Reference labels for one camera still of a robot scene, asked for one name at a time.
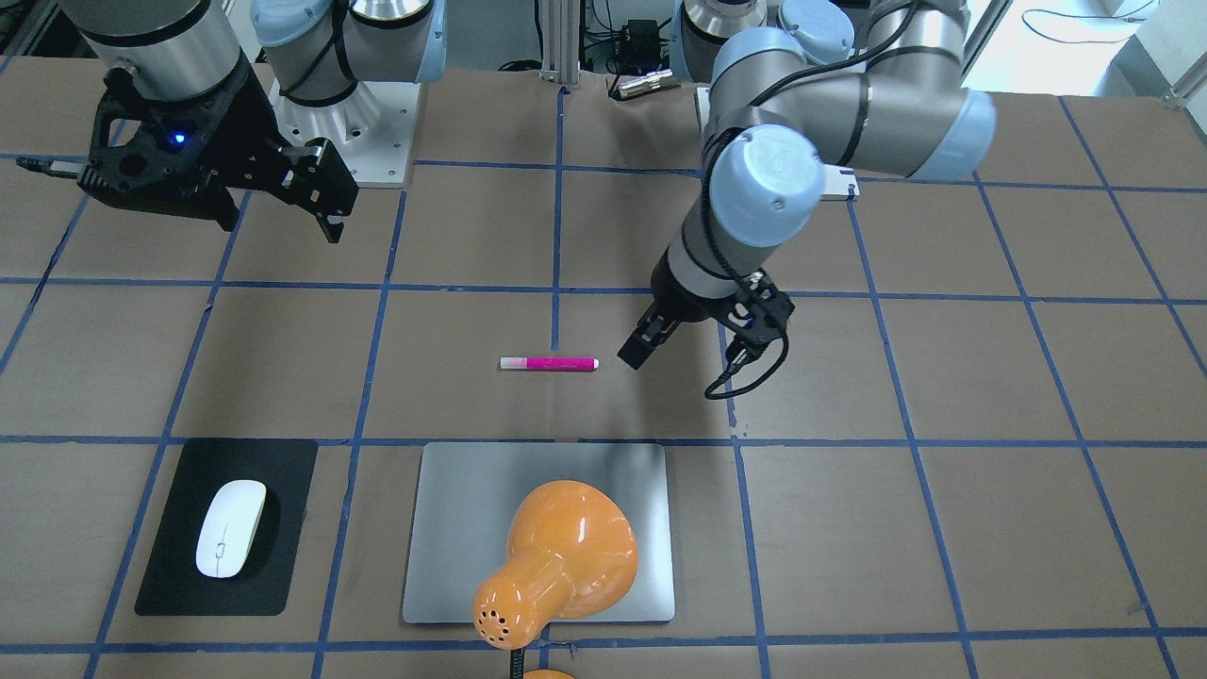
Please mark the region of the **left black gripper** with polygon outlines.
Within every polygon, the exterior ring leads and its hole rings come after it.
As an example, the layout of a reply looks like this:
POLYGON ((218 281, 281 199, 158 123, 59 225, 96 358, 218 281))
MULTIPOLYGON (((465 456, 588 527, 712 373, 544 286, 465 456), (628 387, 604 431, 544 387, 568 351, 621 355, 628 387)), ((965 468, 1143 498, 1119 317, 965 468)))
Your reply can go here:
POLYGON ((689 268, 682 275, 671 268, 655 268, 651 289, 660 315, 639 320, 618 351, 618 359, 634 371, 641 370, 655 349, 667 343, 681 322, 715 321, 736 295, 731 279, 721 279, 700 268, 689 268))

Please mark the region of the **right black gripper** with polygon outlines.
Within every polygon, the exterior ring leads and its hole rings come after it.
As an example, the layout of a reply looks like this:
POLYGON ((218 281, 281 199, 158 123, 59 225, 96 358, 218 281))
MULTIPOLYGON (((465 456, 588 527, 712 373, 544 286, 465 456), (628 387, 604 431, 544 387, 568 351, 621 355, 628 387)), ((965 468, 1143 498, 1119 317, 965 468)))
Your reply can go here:
POLYGON ((315 216, 330 244, 343 238, 358 185, 327 137, 288 141, 253 66, 240 57, 228 80, 232 100, 225 112, 225 159, 237 188, 264 191, 315 216))

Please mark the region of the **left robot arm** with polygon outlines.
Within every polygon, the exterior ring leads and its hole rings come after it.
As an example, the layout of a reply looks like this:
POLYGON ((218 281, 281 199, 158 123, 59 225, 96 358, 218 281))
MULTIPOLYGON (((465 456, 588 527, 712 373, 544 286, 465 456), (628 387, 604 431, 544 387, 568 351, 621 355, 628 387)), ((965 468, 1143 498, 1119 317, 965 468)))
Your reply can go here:
POLYGON ((639 369, 682 323, 733 332, 737 373, 787 335, 793 302, 764 262, 795 238, 826 166, 941 181, 987 154, 997 112, 966 89, 966 1, 875 1, 855 29, 829 1, 681 1, 675 74, 709 83, 702 193, 651 279, 653 302, 622 344, 639 369))

